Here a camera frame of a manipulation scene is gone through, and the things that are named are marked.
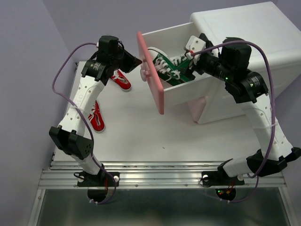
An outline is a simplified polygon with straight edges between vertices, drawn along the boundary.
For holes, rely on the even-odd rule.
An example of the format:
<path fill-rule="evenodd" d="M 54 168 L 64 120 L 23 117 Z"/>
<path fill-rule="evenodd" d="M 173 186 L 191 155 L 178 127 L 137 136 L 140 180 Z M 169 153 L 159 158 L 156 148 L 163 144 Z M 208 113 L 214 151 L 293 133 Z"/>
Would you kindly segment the green sneaker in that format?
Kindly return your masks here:
<path fill-rule="evenodd" d="M 174 64 L 174 66 L 176 67 L 176 70 L 178 70 L 180 72 L 185 71 L 190 64 L 190 60 L 184 54 L 172 57 L 171 61 Z"/>
<path fill-rule="evenodd" d="M 185 71 L 178 71 L 171 61 L 171 58 L 162 50 L 156 47 L 148 47 L 148 53 L 157 71 L 158 76 L 171 86 L 177 86 L 196 79 L 193 74 L 185 74 Z"/>

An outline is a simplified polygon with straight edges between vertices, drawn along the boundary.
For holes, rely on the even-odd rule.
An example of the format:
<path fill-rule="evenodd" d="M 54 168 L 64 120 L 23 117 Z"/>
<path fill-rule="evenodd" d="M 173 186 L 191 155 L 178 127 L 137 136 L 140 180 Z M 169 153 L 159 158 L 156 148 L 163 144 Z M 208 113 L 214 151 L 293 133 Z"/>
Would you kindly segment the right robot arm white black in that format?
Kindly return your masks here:
<path fill-rule="evenodd" d="M 268 87 L 259 73 L 248 69 L 252 48 L 256 48 L 264 59 L 268 76 L 271 76 L 263 50 L 234 37 L 226 38 L 217 46 L 204 33 L 197 40 L 204 41 L 205 47 L 200 51 L 190 50 L 193 55 L 191 69 L 224 82 L 226 91 L 249 119 L 260 144 L 260 149 L 253 155 L 229 159 L 215 171 L 204 171 L 202 186 L 226 186 L 231 182 L 243 185 L 244 180 L 239 176 L 244 174 L 254 178 L 281 172 L 289 162 L 301 156 L 301 149 L 291 145 L 276 120 L 273 87 Z"/>

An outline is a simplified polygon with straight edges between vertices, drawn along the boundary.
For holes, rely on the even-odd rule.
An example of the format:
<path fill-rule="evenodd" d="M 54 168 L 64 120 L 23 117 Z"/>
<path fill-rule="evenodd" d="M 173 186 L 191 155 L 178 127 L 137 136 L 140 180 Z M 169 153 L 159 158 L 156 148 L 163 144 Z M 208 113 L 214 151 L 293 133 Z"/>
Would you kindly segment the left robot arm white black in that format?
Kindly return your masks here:
<path fill-rule="evenodd" d="M 99 186 L 108 177 L 104 166 L 94 157 L 94 138 L 84 136 L 92 107 L 116 70 L 129 73 L 141 64 L 141 60 L 127 52 L 115 36 L 101 36 L 96 46 L 97 51 L 83 66 L 74 98 L 67 98 L 71 105 L 65 116 L 58 126 L 49 130 L 56 147 L 83 169 L 77 175 L 80 186 Z"/>

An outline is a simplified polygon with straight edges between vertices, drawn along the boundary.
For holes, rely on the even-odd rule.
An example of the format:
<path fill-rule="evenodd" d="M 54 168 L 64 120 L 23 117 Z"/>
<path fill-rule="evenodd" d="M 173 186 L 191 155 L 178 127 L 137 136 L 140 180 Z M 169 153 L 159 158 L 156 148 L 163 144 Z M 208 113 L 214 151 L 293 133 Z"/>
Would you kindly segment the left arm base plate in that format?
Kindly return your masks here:
<path fill-rule="evenodd" d="M 97 175 L 90 175 L 84 171 L 73 173 L 77 179 L 77 187 L 87 188 L 87 197 L 90 203 L 100 205 L 107 203 L 119 186 L 119 172 L 109 172 L 112 177 L 103 171 Z"/>

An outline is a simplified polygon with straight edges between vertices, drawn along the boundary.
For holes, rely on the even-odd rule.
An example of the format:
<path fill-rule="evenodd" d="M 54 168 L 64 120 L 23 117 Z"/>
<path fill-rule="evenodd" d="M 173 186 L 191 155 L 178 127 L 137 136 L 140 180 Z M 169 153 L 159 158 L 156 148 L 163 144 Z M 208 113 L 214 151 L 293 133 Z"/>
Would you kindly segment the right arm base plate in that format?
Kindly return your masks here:
<path fill-rule="evenodd" d="M 238 176 L 229 177 L 226 173 L 218 171 L 203 171 L 199 185 L 204 188 L 215 186 L 216 197 L 220 201 L 231 202 L 236 197 L 236 186 L 243 186 L 244 179 L 239 179 Z"/>

